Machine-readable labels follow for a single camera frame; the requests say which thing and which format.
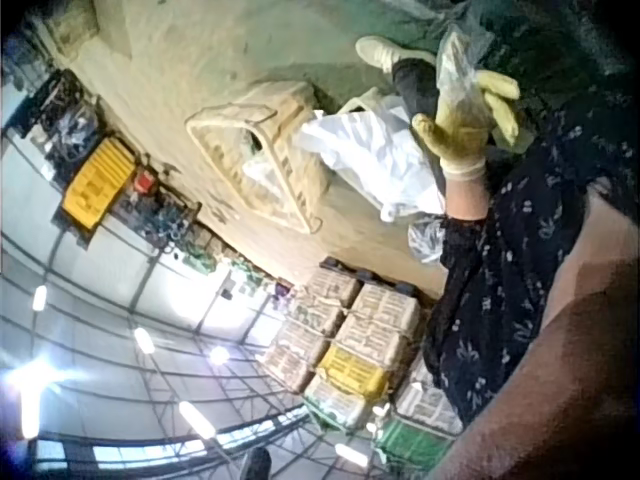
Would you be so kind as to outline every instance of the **gloved hand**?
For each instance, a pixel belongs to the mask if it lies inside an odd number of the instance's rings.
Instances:
[[[520,97],[518,82],[488,70],[474,71],[466,58],[467,39],[453,34],[441,47],[440,97],[435,121],[424,114],[412,125],[429,149],[440,157],[447,178],[470,180],[484,173],[484,149],[497,124],[513,144],[518,123],[503,98]]]
[[[440,165],[447,178],[470,180],[484,173],[484,149],[495,124],[509,143],[513,144],[518,137],[515,115],[501,98],[517,100],[520,97],[518,83],[487,70],[476,72],[475,81],[491,117],[467,115],[464,107],[452,106],[441,96],[435,122],[421,113],[415,115],[411,122],[427,147],[440,157]]]

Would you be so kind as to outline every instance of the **plastic crate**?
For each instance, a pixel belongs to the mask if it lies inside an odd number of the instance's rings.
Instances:
[[[334,343],[385,370],[393,370],[409,341],[393,327],[351,314],[340,328]]]
[[[362,288],[351,310],[409,335],[420,319],[420,306],[415,298],[373,284]]]
[[[271,345],[260,363],[269,375],[293,393],[301,393],[313,377],[304,360],[280,345]]]
[[[433,385],[433,377],[420,357],[399,392],[395,410],[403,418],[451,437],[463,430],[460,418],[445,393]]]
[[[408,463],[426,471],[434,468],[452,441],[395,416],[375,434],[375,448],[385,463]]]
[[[329,348],[325,337],[294,322],[285,322],[273,343],[286,347],[309,365],[317,365]]]
[[[255,213],[311,233],[312,212],[329,185],[317,154],[292,145],[292,134],[315,118],[313,87],[265,82],[233,103],[205,108],[187,132],[238,199]]]
[[[387,390],[390,373],[336,345],[332,345],[316,369],[334,386],[376,401]]]
[[[324,423],[343,430],[362,428],[371,414],[371,404],[353,393],[344,392],[316,375],[304,391],[307,408]]]
[[[93,230],[134,168],[131,151],[117,138],[105,138],[69,185],[62,208],[85,228]]]

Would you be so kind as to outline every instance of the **ceiling light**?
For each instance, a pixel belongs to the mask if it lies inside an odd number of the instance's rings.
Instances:
[[[41,312],[44,310],[44,306],[47,304],[47,287],[45,285],[40,285],[36,288],[36,293],[33,295],[33,305],[32,308],[36,312]]]
[[[178,410],[191,427],[205,440],[216,436],[216,429],[196,407],[189,402],[180,402]]]
[[[149,332],[147,332],[144,328],[136,328],[133,331],[133,336],[136,337],[136,342],[138,342],[138,346],[143,353],[149,355],[156,351],[156,347],[153,345],[153,340],[151,340]]]
[[[59,372],[43,359],[36,359],[12,371],[9,382],[20,390],[22,435],[25,439],[40,431],[40,396],[51,383],[64,380]]]
[[[336,454],[363,468],[366,468],[369,464],[369,459],[364,453],[360,453],[342,443],[336,444]]]
[[[229,351],[224,347],[214,347],[209,354],[209,360],[214,365],[224,365],[227,363],[231,356],[229,355]]]
[[[40,432],[40,394],[42,389],[30,386],[20,392],[22,436],[32,439]]]

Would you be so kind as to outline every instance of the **person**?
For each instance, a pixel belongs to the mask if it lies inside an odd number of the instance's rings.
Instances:
[[[632,80],[607,79],[552,112],[491,195],[492,125],[465,123],[438,97],[434,57],[380,37],[356,50],[392,74],[446,198],[448,276],[423,356],[465,431],[429,478],[572,478],[611,461],[636,414]]]

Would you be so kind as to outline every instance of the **clear plastic bag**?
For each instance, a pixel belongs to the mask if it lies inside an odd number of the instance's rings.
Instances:
[[[437,262],[442,255],[442,215],[426,215],[409,225],[409,250],[421,263]]]
[[[436,61],[436,85],[440,100],[450,111],[464,116],[468,127],[492,123],[491,112],[476,85],[475,67],[493,41],[493,35],[473,22],[453,24],[440,42]]]

